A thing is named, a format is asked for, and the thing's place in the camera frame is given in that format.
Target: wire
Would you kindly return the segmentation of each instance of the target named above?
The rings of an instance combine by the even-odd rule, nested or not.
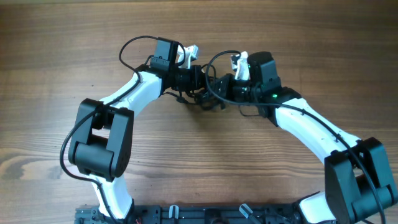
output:
[[[201,69],[203,69],[204,67],[206,67],[208,64],[204,64],[204,65],[202,65],[200,68]],[[214,75],[213,75],[213,78],[214,78],[214,80],[216,80],[216,68],[214,67],[214,65],[210,65],[210,67],[213,69],[213,71],[214,71]]]
[[[169,95],[172,95],[172,96],[176,97],[177,102],[179,102],[179,103],[183,103],[183,104],[186,104],[186,105],[197,105],[197,103],[191,103],[191,102],[187,101],[184,97],[182,97],[182,95],[181,95],[182,93],[181,92],[180,92],[180,96],[178,96],[175,93],[169,92],[169,91],[163,93],[163,95],[164,94],[169,94]]]
[[[365,177],[366,177],[366,180],[367,180],[368,184],[369,184],[370,187],[371,187],[371,190],[372,190],[374,199],[375,199],[375,201],[376,201],[377,209],[379,210],[379,213],[380,213],[381,223],[382,223],[382,224],[385,224],[385,223],[386,223],[386,216],[385,216],[385,214],[384,214],[384,210],[383,210],[383,207],[382,207],[382,205],[381,205],[381,201],[380,201],[379,195],[378,195],[377,192],[376,192],[376,188],[375,188],[375,186],[374,186],[374,183],[373,183],[373,181],[372,181],[372,179],[371,179],[371,177],[370,177],[368,171],[366,170],[364,164],[363,164],[362,161],[358,158],[358,156],[353,152],[353,150],[352,150],[351,147],[347,144],[347,142],[346,142],[339,134],[337,134],[333,129],[331,129],[327,124],[325,124],[325,122],[323,122],[321,119],[319,119],[319,118],[316,117],[315,115],[313,115],[313,114],[311,114],[311,113],[305,111],[304,109],[300,109],[300,108],[295,107],[295,106],[290,106],[290,105],[285,105],[285,104],[280,104],[280,103],[238,103],[238,102],[235,102],[235,101],[227,100],[227,99],[225,99],[225,98],[219,96],[219,95],[211,88],[210,83],[209,83],[209,80],[208,80],[208,78],[209,78],[209,76],[208,76],[209,67],[210,67],[210,65],[214,62],[214,60],[216,60],[219,56],[224,55],[224,54],[239,54],[239,56],[240,56],[240,52],[237,51],[237,50],[226,50],[226,51],[224,51],[224,52],[221,52],[221,53],[216,54],[216,55],[210,60],[210,62],[208,63],[209,66],[207,66],[206,72],[205,72],[205,80],[206,80],[206,86],[207,86],[208,91],[209,91],[211,94],[213,94],[217,99],[222,100],[222,101],[224,101],[224,102],[226,102],[226,103],[229,103],[229,104],[232,104],[232,105],[242,105],[242,106],[273,106],[273,107],[281,106],[281,107],[284,107],[284,108],[289,108],[289,109],[292,109],[292,110],[299,111],[299,112],[301,112],[302,114],[305,114],[305,115],[311,117],[312,119],[314,119],[316,122],[320,123],[324,128],[326,128],[329,132],[331,132],[332,135],[334,135],[334,137],[335,137],[337,140],[339,140],[339,141],[347,148],[348,153],[349,153],[350,156],[355,160],[356,165],[362,170],[363,174],[364,174]]]
[[[238,105],[238,108],[239,108],[239,113],[241,113],[241,115],[244,116],[244,117],[261,116],[261,115],[259,115],[259,114],[253,114],[253,115],[251,115],[251,114],[249,114],[249,115],[244,114],[244,113],[242,112],[241,105]]]
[[[150,55],[150,56],[148,56],[148,58],[147,58],[147,60],[145,61],[144,65],[148,64],[148,62],[149,62],[149,59],[150,59],[151,57],[153,57],[153,56],[154,56],[154,55]]]
[[[185,48],[180,42],[178,44],[182,48],[182,51],[184,52],[184,58],[182,59],[181,62],[175,64],[176,67],[179,67],[179,66],[181,66],[181,65],[183,65],[185,63]]]
[[[123,61],[123,59],[122,59],[122,53],[123,53],[124,48],[126,48],[126,46],[127,46],[128,44],[130,44],[130,43],[133,42],[134,40],[143,39],[143,38],[150,38],[150,39],[155,39],[155,40],[157,40],[156,37],[147,36],[147,35],[140,36],[140,37],[135,37],[135,38],[129,40],[128,42],[126,42],[126,43],[123,45],[123,47],[121,48],[120,53],[119,53],[119,60],[120,60],[120,62],[121,62],[124,66],[126,66],[127,68],[130,68],[134,73],[137,74],[137,82],[136,82],[132,87],[130,87],[127,91],[125,91],[124,93],[122,93],[121,95],[119,95],[118,97],[116,97],[114,100],[110,101],[109,103],[107,103],[107,104],[105,104],[105,105],[103,105],[103,106],[100,106],[100,107],[96,108],[94,111],[90,112],[90,113],[89,113],[88,115],[86,115],[83,119],[81,119],[81,120],[72,128],[72,130],[70,130],[70,132],[68,133],[67,137],[66,137],[65,140],[63,141],[63,144],[62,144],[62,147],[61,147],[61,151],[60,151],[60,165],[61,165],[62,170],[63,170],[68,176],[70,176],[71,178],[74,178],[74,179],[77,179],[77,180],[89,181],[89,182],[92,182],[92,183],[94,183],[94,184],[97,185],[97,188],[98,188],[98,190],[99,190],[99,192],[100,192],[101,198],[102,198],[102,200],[103,200],[103,202],[104,202],[105,209],[106,209],[106,211],[109,213],[109,216],[111,217],[112,222],[115,223],[115,224],[117,224],[117,223],[119,223],[119,222],[117,221],[117,219],[115,218],[114,214],[112,213],[112,211],[111,211],[111,209],[110,209],[110,206],[109,206],[109,203],[108,203],[108,201],[107,201],[107,199],[106,199],[106,197],[105,197],[104,189],[102,188],[101,182],[98,182],[97,180],[93,180],[93,179],[86,178],[86,177],[79,177],[79,176],[77,176],[77,175],[72,174],[72,173],[67,169],[67,167],[65,166],[65,163],[64,163],[64,161],[63,161],[63,157],[64,157],[64,153],[65,153],[65,150],[66,150],[66,148],[67,148],[67,144],[68,144],[69,140],[71,139],[71,137],[73,136],[73,134],[76,132],[76,130],[77,130],[88,118],[94,116],[96,113],[100,112],[101,110],[104,110],[105,108],[111,106],[111,105],[114,104],[115,102],[118,102],[120,99],[122,99],[123,97],[125,97],[128,93],[130,93],[131,91],[133,91],[133,89],[135,89],[135,88],[138,86],[138,84],[140,84],[140,82],[141,82],[141,74],[139,73],[138,70],[136,70],[135,68],[131,67],[130,65],[128,65],[126,62]]]

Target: black metal base plate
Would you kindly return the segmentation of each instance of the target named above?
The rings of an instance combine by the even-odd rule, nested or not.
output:
[[[267,204],[250,206],[253,215],[262,224],[304,224],[300,213],[292,204]],[[178,219],[169,218],[169,207],[136,205],[128,224],[253,224],[239,211],[239,206],[180,207]],[[112,224],[96,207],[76,209],[75,224]]]

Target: black plastic bracket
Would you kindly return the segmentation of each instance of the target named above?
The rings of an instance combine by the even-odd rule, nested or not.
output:
[[[397,187],[384,146],[375,138],[351,148],[376,187],[383,209],[398,202]],[[329,208],[339,223],[356,223],[377,213],[376,200],[365,176],[355,176],[348,151],[334,151],[325,158],[325,192]]]
[[[174,68],[171,75],[175,77],[171,88],[175,91],[193,91],[205,87],[205,74],[200,65],[191,65],[190,69]]]
[[[177,57],[178,42],[158,37],[155,54],[150,59],[150,66],[159,70],[169,72],[175,65]]]
[[[81,102],[76,123],[102,106],[101,101],[85,99]],[[109,107],[87,119],[74,133],[68,158],[80,173],[94,174],[111,182],[126,170],[132,143],[134,112],[127,108]],[[96,136],[92,129],[110,129],[109,138]]]
[[[268,93],[266,95],[262,95],[260,98],[261,103],[285,103],[286,101],[289,101],[291,99],[300,99],[301,95],[297,93],[295,90],[288,88],[288,87],[283,87],[277,91],[273,91],[271,93]],[[275,116],[275,110],[278,108],[278,106],[258,106],[258,111],[259,114],[263,118],[268,118],[269,121],[274,124],[275,126],[278,127],[278,123],[276,120]]]
[[[221,97],[229,98],[231,97],[229,94],[231,93],[231,80],[233,79],[232,74],[226,74],[225,76],[217,79],[214,83],[211,84],[211,88]],[[204,89],[201,92],[201,97],[195,99],[195,103],[200,105],[203,110],[212,110],[216,108],[216,106],[220,105],[220,108],[223,110],[226,108],[226,105],[223,101],[215,98],[211,95],[211,93]]]
[[[281,88],[275,60],[270,52],[257,52],[248,57],[250,78],[253,83],[260,83],[264,93]]]

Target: black mounting bracket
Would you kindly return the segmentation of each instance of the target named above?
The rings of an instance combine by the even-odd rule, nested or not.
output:
[[[169,72],[175,65],[178,45],[179,43],[177,41],[158,37],[155,54],[150,59],[150,66],[158,70]]]
[[[80,103],[76,124],[102,106],[85,99]],[[94,174],[111,182],[126,170],[131,155],[134,112],[127,108],[106,108],[87,119],[74,133],[68,158],[80,173]],[[93,134],[92,129],[110,129],[109,138]]]
[[[282,88],[275,60],[270,52],[257,52],[249,55],[248,65],[251,81],[260,84],[263,94]]]
[[[376,187],[383,209],[398,202],[397,187],[384,146],[375,138],[352,147]],[[356,223],[378,212],[365,176],[355,176],[354,160],[348,151],[333,151],[325,158],[325,192],[329,208],[339,223]]]
[[[289,87],[283,87],[281,89],[278,89],[277,91],[273,91],[272,93],[268,93],[265,95],[262,95],[259,99],[261,103],[279,103],[283,104],[291,99],[300,99],[301,95],[297,93],[295,90],[289,88]],[[275,109],[277,109],[278,106],[258,106],[257,109],[259,111],[259,114],[263,118],[268,118],[269,121],[274,124],[275,126],[278,127],[278,123],[276,121],[276,116],[275,116]]]

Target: wood grain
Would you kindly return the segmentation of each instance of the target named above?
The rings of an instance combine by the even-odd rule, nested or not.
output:
[[[97,203],[90,184],[61,171],[58,153],[79,103],[131,78],[118,53],[138,35],[197,44],[197,64],[223,50],[272,52],[285,86],[337,126],[384,143],[398,181],[396,9],[395,1],[0,6],[0,223],[71,223],[75,208]],[[139,65],[154,45],[138,40],[123,57]],[[230,72],[226,57],[215,65]],[[293,202],[324,188],[321,162],[268,120],[171,96],[134,121],[126,178],[138,205]],[[398,207],[386,214],[398,223]]]

